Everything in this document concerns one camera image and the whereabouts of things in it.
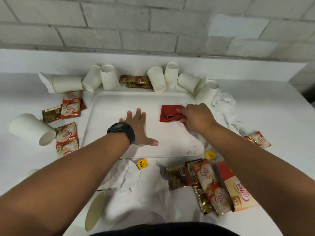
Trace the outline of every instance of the red cloth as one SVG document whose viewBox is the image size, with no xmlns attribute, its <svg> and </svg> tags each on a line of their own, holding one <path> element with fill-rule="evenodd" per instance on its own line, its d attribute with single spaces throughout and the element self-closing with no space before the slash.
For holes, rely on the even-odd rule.
<svg viewBox="0 0 315 236">
<path fill-rule="evenodd" d="M 171 122 L 184 118 L 185 116 L 183 114 L 176 111 L 176 109 L 183 108 L 185 107 L 182 105 L 162 105 L 160 122 Z"/>
</svg>

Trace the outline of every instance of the forearm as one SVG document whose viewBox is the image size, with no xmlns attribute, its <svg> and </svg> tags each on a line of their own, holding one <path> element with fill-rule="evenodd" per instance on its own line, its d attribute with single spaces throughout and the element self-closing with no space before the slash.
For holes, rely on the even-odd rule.
<svg viewBox="0 0 315 236">
<path fill-rule="evenodd" d="M 311 178 L 219 124 L 202 135 L 284 234 L 310 233 L 305 225 L 311 224 L 315 210 Z"/>
<path fill-rule="evenodd" d="M 0 197 L 0 232 L 35 235 L 39 225 L 40 235 L 63 230 L 128 147 L 124 133 L 109 133 L 37 171 Z M 14 227 L 17 221 L 25 224 Z"/>
</svg>

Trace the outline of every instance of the watch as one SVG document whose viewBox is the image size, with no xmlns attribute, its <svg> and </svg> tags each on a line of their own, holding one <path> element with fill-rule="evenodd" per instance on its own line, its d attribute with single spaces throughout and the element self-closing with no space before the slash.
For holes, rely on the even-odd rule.
<svg viewBox="0 0 315 236">
<path fill-rule="evenodd" d="M 135 138 L 136 138 L 132 127 L 128 123 L 125 123 L 125 122 L 118 122 L 112 125 L 107 130 L 107 133 L 110 133 L 110 132 L 124 132 L 130 141 L 130 145 L 134 143 Z"/>
</svg>

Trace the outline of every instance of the wall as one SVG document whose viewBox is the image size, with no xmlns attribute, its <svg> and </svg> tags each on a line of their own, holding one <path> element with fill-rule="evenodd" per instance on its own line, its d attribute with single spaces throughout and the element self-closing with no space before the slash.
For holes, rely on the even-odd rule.
<svg viewBox="0 0 315 236">
<path fill-rule="evenodd" d="M 0 0 L 0 47 L 309 62 L 315 0 Z"/>
</svg>

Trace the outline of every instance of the white tray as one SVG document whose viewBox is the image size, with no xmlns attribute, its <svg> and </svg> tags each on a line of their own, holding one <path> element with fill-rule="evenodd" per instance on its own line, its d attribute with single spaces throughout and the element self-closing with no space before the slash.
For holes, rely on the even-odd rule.
<svg viewBox="0 0 315 236">
<path fill-rule="evenodd" d="M 104 91 L 94 96 L 91 114 L 81 147 L 107 134 L 108 128 L 125 119 L 127 111 L 136 113 L 137 108 L 147 113 L 146 133 L 150 138 L 158 140 L 159 146 L 132 145 L 122 156 L 123 158 L 198 156 L 204 147 L 196 138 L 195 133 L 187 131 L 179 121 L 161 123 L 160 113 L 163 104 L 192 103 L 186 93 L 174 92 L 109 92 Z"/>
</svg>

